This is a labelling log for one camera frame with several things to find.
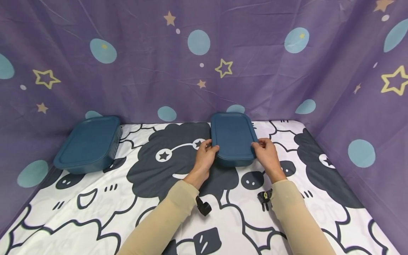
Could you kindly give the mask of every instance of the bed sheet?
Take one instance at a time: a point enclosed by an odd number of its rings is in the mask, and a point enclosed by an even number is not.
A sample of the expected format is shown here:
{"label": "bed sheet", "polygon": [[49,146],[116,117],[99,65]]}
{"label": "bed sheet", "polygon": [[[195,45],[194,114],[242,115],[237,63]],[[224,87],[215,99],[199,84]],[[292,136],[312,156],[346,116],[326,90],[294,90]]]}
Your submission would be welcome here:
{"label": "bed sheet", "polygon": [[[283,171],[337,254],[398,254],[302,123],[253,125],[258,137],[275,143]],[[108,169],[86,175],[55,170],[41,184],[0,240],[0,254],[114,255],[191,170],[198,146],[210,138],[207,123],[122,129]],[[215,164],[200,190],[212,211],[204,217],[194,208],[163,254],[291,254],[271,205],[257,199],[270,187],[257,160],[248,167]]]}

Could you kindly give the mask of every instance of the arm sleeve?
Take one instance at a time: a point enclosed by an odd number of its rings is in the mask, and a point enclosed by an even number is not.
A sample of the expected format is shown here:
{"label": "arm sleeve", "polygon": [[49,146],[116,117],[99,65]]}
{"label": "arm sleeve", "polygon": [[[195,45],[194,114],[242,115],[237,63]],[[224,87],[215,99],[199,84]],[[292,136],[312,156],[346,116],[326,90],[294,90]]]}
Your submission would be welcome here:
{"label": "arm sleeve", "polygon": [[166,198],[132,231],[117,255],[160,255],[191,214],[198,190],[178,181]]}
{"label": "arm sleeve", "polygon": [[293,182],[282,180],[272,184],[271,203],[293,254],[335,255]]}

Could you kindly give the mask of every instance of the light blue circle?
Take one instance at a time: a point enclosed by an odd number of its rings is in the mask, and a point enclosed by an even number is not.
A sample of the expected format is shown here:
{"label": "light blue circle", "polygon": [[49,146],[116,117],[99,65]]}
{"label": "light blue circle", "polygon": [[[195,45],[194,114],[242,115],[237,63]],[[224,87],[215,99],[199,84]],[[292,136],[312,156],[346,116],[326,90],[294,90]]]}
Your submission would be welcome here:
{"label": "light blue circle", "polygon": [[173,108],[168,107],[168,106],[163,106],[160,107],[160,109],[157,111],[157,115],[159,115],[159,118],[163,121],[174,121],[177,117],[177,113]]}
{"label": "light blue circle", "polygon": [[239,104],[233,104],[227,109],[227,113],[244,113],[245,112],[245,107]]}
{"label": "light blue circle", "polygon": [[202,30],[194,30],[187,39],[187,45],[190,51],[196,55],[204,55],[210,49],[210,38]]}
{"label": "light blue circle", "polygon": [[118,56],[115,47],[102,39],[92,39],[89,47],[91,48],[92,55],[96,58],[96,60],[104,64],[112,63]]}
{"label": "light blue circle", "polygon": [[37,160],[26,166],[17,177],[17,184],[23,188],[31,188],[41,183],[48,173],[48,164]]}
{"label": "light blue circle", "polygon": [[297,114],[309,114],[312,113],[316,109],[316,102],[312,99],[306,99],[303,103],[301,103],[295,113]]}
{"label": "light blue circle", "polygon": [[348,146],[348,157],[354,165],[366,168],[375,161],[375,149],[368,141],[357,139]]}
{"label": "light blue circle", "polygon": [[299,53],[304,50],[309,42],[309,31],[297,27],[290,31],[285,38],[285,49],[290,53]]}
{"label": "light blue circle", "polygon": [[0,53],[0,79],[10,79],[14,76],[14,67],[11,62]]}
{"label": "light blue circle", "polygon": [[88,111],[85,114],[85,119],[90,119],[90,118],[95,118],[95,117],[102,117],[98,112],[96,111]]}
{"label": "light blue circle", "polygon": [[395,48],[408,32],[408,19],[396,24],[388,33],[384,42],[384,52],[389,52]]}

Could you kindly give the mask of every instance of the hand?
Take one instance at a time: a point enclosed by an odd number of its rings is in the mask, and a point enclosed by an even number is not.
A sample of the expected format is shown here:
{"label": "hand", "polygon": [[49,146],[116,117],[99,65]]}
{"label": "hand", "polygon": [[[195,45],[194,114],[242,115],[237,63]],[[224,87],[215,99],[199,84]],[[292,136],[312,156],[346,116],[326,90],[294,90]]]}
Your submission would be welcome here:
{"label": "hand", "polygon": [[211,139],[201,143],[195,156],[195,164],[191,172],[184,178],[184,181],[193,185],[196,189],[200,189],[201,185],[210,176],[210,167],[214,162],[215,154],[220,150],[220,147],[211,146]]}
{"label": "hand", "polygon": [[265,173],[269,176],[271,182],[285,180],[286,175],[280,166],[275,145],[268,138],[260,138],[258,142],[253,142],[251,146],[255,149],[256,157],[265,168]]}

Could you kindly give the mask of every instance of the container lid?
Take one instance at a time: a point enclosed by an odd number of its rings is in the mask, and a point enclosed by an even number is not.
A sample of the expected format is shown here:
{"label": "container lid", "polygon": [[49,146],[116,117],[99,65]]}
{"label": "container lid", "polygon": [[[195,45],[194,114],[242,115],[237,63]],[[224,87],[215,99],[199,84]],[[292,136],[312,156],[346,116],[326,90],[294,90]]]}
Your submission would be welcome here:
{"label": "container lid", "polygon": [[77,124],[54,158],[55,167],[72,169],[103,158],[119,124],[116,116],[91,118]]}
{"label": "container lid", "polygon": [[252,142],[257,142],[251,120],[242,113],[216,113],[211,118],[212,145],[219,145],[224,160],[254,160]]}

